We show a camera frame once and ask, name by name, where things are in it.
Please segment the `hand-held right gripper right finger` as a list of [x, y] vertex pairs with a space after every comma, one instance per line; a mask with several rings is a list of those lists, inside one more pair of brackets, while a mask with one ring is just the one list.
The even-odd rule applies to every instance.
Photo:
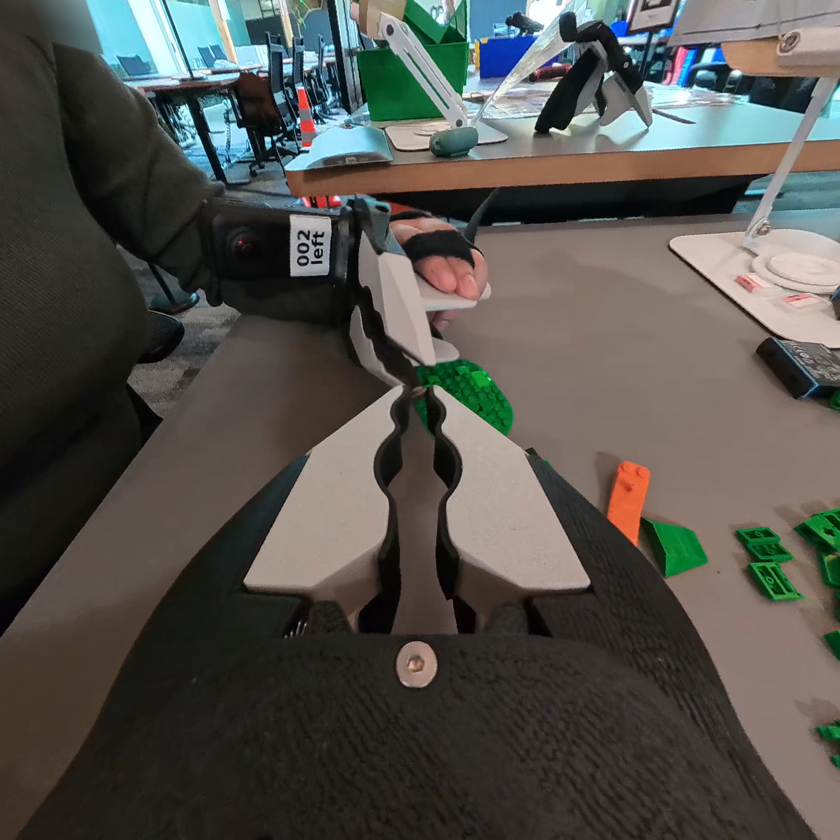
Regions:
[[438, 506], [436, 569], [459, 632], [534, 597], [586, 592], [590, 576], [531, 456], [441, 387], [427, 389]]

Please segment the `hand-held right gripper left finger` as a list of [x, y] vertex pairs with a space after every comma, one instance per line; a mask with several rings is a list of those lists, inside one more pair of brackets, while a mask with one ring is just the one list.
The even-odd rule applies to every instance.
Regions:
[[391, 632], [402, 593], [396, 504], [411, 408], [394, 387], [311, 449], [244, 578], [248, 592], [334, 602]]

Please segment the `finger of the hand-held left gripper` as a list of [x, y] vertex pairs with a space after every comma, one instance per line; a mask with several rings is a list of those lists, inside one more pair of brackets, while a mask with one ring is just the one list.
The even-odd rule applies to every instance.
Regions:
[[388, 387], [416, 389], [420, 386], [409, 356], [360, 305], [352, 309], [348, 341], [351, 359]]
[[404, 254], [360, 249], [358, 286], [358, 305], [382, 325], [415, 367], [435, 365], [434, 338], [411, 260]]

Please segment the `green brick model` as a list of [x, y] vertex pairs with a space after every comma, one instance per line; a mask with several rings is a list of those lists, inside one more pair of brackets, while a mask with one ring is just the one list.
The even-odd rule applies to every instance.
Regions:
[[443, 389], [504, 435], [509, 435], [514, 413], [507, 397], [488, 372], [476, 363], [457, 358], [415, 369], [424, 388]]

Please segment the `person's left forearm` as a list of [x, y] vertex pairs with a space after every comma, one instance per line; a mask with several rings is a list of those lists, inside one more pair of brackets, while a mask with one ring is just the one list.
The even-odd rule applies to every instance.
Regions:
[[202, 207], [240, 211], [248, 223], [272, 206], [229, 194], [190, 162], [162, 128], [148, 99], [89, 51], [52, 46], [66, 152], [77, 189], [112, 240], [202, 291], [211, 306], [243, 314], [339, 327], [347, 295], [328, 280], [219, 277], [203, 254]]

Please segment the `grey desk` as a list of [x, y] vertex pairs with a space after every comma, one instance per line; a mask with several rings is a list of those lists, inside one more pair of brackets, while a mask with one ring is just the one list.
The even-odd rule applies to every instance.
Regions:
[[[492, 227], [491, 299], [448, 340], [510, 400], [511, 437], [602, 509], [619, 462], [649, 469], [644, 515], [693, 530], [708, 563], [667, 584], [741, 723], [820, 838], [838, 838], [838, 769], [814, 727], [838, 717], [837, 627], [793, 531], [838, 507], [838, 413], [797, 402], [755, 349], [765, 332], [669, 252], [740, 217]], [[292, 459], [383, 392], [341, 339], [242, 317], [2, 637], [2, 838], [79, 750], [157, 602]], [[804, 595], [775, 603], [734, 536], [777, 531]]]

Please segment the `wood-edged office desk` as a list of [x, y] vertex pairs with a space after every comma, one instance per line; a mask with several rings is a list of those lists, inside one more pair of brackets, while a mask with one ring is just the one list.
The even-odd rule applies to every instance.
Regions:
[[287, 183], [294, 196], [387, 195], [767, 175], [776, 170], [801, 121], [801, 114], [746, 102], [655, 114], [649, 128], [633, 113], [605, 127], [596, 115], [584, 114], [568, 129], [546, 135], [533, 131], [535, 119], [495, 120], [491, 125], [506, 141], [454, 160], [394, 151], [392, 161], [382, 164], [314, 171], [289, 164]]

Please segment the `person's left hand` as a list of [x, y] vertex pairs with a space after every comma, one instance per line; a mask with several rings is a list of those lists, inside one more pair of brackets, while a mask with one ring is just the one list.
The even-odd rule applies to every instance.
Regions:
[[[435, 233], [454, 233], [457, 229], [442, 219], [430, 216], [402, 217], [391, 221], [396, 241], [408, 253], [408, 243], [416, 237]], [[471, 259], [459, 256], [428, 254], [411, 258], [415, 272], [431, 286], [444, 293], [454, 293], [464, 299], [479, 300], [488, 284], [488, 267], [483, 255], [475, 248]]]

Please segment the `orange brick separator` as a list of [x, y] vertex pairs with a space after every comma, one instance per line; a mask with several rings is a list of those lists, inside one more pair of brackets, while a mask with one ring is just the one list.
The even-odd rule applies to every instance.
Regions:
[[647, 467], [627, 460], [618, 465], [606, 517], [634, 546], [638, 545], [649, 483]]

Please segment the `light grey flat device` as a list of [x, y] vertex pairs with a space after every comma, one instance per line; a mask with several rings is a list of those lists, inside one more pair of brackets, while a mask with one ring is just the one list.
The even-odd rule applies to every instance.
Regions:
[[317, 133], [311, 146], [285, 165], [287, 172], [320, 172], [392, 163], [392, 149], [382, 129], [342, 123]]

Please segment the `row of black office chairs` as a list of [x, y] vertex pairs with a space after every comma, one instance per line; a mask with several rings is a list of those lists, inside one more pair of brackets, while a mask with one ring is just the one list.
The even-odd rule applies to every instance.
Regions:
[[297, 85], [302, 84], [308, 93], [317, 133], [345, 117], [334, 47], [323, 37], [318, 37], [315, 51], [307, 51], [303, 38], [285, 47], [278, 35], [267, 33], [265, 47], [257, 52], [258, 68], [240, 68], [227, 118], [247, 134], [249, 156], [242, 164], [250, 177], [269, 164], [283, 167], [303, 150]]

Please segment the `green wedge brick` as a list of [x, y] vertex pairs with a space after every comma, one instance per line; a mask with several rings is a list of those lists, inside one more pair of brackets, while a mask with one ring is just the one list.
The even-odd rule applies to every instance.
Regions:
[[708, 563], [706, 551], [690, 529], [642, 519], [647, 542], [665, 578], [677, 576]]

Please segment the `dark teal oval pouch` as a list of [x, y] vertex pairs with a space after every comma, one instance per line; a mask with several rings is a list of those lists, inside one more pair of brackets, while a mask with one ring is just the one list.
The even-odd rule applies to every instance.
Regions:
[[454, 159], [473, 150], [479, 141], [476, 127], [464, 125], [457, 128], [440, 130], [429, 139], [429, 151], [441, 159]]

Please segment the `brown office table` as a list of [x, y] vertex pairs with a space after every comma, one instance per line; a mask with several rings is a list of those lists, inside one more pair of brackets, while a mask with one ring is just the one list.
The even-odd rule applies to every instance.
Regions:
[[240, 75], [241, 73], [236, 71], [210, 73], [199, 77], [130, 77], [122, 79], [122, 82], [140, 91], [151, 101], [164, 131], [177, 144], [180, 144], [181, 140], [175, 130], [179, 124], [176, 111], [179, 107], [185, 106], [192, 120], [194, 134], [210, 164], [213, 177], [216, 181], [227, 185], [225, 169], [212, 140], [202, 100], [211, 95], [231, 100]]

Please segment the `green plastic bin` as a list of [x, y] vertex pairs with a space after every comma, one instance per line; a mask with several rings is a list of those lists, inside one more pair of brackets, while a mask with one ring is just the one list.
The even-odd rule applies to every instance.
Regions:
[[454, 93], [464, 92], [469, 64], [469, 1], [354, 2], [360, 31], [376, 43], [358, 54], [364, 93], [373, 122], [440, 115], [410, 69], [388, 45], [382, 16], [410, 32]]

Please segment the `person's torso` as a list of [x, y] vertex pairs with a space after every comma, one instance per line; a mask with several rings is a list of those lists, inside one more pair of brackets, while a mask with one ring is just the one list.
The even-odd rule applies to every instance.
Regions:
[[148, 311], [67, 157], [53, 44], [74, 46], [49, 32], [35, 4], [10, 16], [2, 24], [3, 632], [148, 438], [128, 384]]

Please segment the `clear plastic sheet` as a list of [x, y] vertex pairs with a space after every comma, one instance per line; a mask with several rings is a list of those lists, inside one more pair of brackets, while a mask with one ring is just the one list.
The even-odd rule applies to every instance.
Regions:
[[484, 100], [477, 114], [471, 118], [470, 123], [475, 125], [483, 117], [489, 105], [497, 98], [505, 96], [519, 82], [524, 81], [534, 71], [571, 47], [576, 39], [576, 31], [577, 23], [574, 12], [569, 7], [563, 7], [563, 10], [555, 16], [554, 20], [546, 25], [542, 33], [500, 85]]

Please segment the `pile of small green bricks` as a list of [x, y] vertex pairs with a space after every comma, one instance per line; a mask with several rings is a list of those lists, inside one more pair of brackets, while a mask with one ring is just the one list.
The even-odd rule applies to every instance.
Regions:
[[[839, 615], [838, 509], [820, 511], [794, 526], [794, 532], [815, 554], [822, 583], [833, 595], [835, 616]], [[777, 531], [765, 526], [744, 526], [734, 531], [736, 540], [749, 557], [747, 575], [767, 600], [798, 602], [804, 595], [794, 586], [784, 566], [794, 560]]]

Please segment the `blue plastic bin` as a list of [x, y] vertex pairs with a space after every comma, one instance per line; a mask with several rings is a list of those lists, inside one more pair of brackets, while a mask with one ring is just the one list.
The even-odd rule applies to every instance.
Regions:
[[480, 79], [504, 78], [535, 43], [536, 36], [482, 38], [476, 42]]

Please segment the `idle hand-held gripper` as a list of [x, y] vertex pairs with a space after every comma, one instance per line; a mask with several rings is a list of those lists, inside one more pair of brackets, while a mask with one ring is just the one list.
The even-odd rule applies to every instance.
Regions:
[[634, 111], [650, 128], [654, 115], [644, 79], [613, 31], [600, 20], [579, 26], [575, 14], [567, 12], [560, 16], [559, 34], [563, 42], [582, 46], [583, 51], [542, 107], [535, 134], [566, 130], [589, 106], [595, 108], [601, 126]]

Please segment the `black power bank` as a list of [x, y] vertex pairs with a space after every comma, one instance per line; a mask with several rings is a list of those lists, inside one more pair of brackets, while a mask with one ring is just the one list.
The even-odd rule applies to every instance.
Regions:
[[838, 392], [838, 355], [821, 343], [767, 338], [755, 354], [793, 398], [831, 398]]

